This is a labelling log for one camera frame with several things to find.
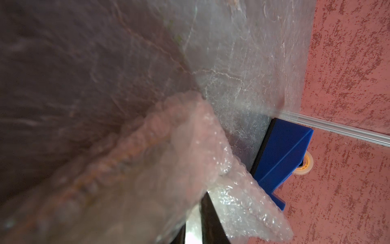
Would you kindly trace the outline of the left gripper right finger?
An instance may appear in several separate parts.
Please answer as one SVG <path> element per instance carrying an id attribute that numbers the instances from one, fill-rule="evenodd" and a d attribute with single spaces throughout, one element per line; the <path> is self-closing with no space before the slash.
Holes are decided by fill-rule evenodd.
<path id="1" fill-rule="evenodd" d="M 203 244 L 230 244 L 208 193 L 200 202 Z"/>

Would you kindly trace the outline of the clear bubble wrap sheet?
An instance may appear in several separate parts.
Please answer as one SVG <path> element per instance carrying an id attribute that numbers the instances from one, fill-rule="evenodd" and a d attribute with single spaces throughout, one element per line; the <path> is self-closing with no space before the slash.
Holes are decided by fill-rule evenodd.
<path id="1" fill-rule="evenodd" d="M 200 93 L 177 93 L 1 207 L 3 244 L 167 244 L 211 198 L 224 237 L 283 242 L 288 220 Z"/>

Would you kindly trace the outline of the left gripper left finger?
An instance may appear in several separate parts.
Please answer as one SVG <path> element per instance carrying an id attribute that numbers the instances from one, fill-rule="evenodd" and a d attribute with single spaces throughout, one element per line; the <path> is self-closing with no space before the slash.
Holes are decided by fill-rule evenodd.
<path id="1" fill-rule="evenodd" d="M 186 224 L 184 224 L 176 237 L 171 241 L 171 244 L 185 244 Z"/>

